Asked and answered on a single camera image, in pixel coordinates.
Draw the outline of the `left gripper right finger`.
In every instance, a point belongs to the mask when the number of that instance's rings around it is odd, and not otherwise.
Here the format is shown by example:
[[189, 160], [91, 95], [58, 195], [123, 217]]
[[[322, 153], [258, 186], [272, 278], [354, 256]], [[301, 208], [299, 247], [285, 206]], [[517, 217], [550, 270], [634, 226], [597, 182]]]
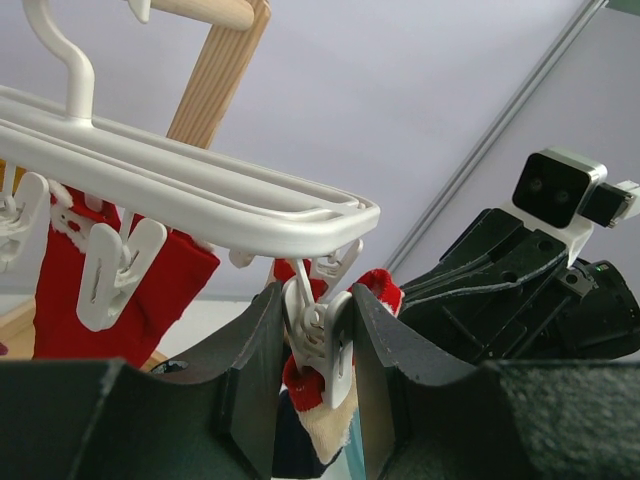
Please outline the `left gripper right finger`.
[[635, 479], [639, 367], [466, 364], [353, 289], [357, 392], [371, 479]]

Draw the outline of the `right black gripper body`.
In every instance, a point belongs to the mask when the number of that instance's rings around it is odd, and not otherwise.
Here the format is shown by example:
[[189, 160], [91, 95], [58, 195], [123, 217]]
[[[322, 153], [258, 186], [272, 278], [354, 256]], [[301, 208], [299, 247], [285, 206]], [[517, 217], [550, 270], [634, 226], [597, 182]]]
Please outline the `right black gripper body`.
[[504, 210], [483, 210], [441, 257], [439, 346], [468, 363], [525, 357], [573, 293], [554, 282], [567, 247]]

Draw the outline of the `white plastic clip hanger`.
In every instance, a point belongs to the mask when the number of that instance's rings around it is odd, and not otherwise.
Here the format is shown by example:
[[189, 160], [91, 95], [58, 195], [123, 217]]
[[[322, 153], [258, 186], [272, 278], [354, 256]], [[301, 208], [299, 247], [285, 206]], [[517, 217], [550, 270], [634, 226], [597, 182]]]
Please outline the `white plastic clip hanger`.
[[60, 31], [46, 1], [23, 5], [40, 42], [67, 67], [66, 101], [1, 91], [1, 267], [21, 255], [54, 186], [91, 205], [123, 210], [118, 228], [90, 230], [77, 314], [92, 331], [111, 328], [164, 244], [169, 229], [226, 248], [237, 267], [255, 257], [289, 260], [286, 328], [296, 364], [318, 371], [323, 401], [338, 407], [352, 382], [351, 341], [338, 330], [347, 295], [323, 305], [312, 277], [334, 288], [379, 220], [379, 207], [307, 181], [93, 115], [95, 73]]

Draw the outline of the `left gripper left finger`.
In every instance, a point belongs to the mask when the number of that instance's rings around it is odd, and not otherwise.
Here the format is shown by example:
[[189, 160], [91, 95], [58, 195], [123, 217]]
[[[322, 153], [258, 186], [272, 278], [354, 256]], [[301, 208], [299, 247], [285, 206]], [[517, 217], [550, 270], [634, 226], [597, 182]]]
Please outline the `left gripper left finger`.
[[5, 479], [267, 479], [272, 471], [281, 288], [170, 361], [5, 361]]

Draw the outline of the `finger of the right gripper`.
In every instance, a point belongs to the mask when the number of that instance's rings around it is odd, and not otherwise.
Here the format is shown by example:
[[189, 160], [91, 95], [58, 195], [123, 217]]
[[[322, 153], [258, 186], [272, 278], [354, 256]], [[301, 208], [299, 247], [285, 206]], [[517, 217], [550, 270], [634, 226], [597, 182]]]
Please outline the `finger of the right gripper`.
[[467, 363], [526, 358], [570, 302], [552, 285], [565, 264], [566, 247], [553, 239], [462, 240], [403, 286], [399, 319]]

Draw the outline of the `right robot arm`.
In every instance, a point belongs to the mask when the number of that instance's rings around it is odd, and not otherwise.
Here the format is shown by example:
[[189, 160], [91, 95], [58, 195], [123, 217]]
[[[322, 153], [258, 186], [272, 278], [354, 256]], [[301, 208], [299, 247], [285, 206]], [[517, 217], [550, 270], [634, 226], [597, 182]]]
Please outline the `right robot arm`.
[[639, 349], [639, 304], [608, 261], [485, 209], [422, 276], [402, 287], [401, 322], [455, 357], [617, 359]]

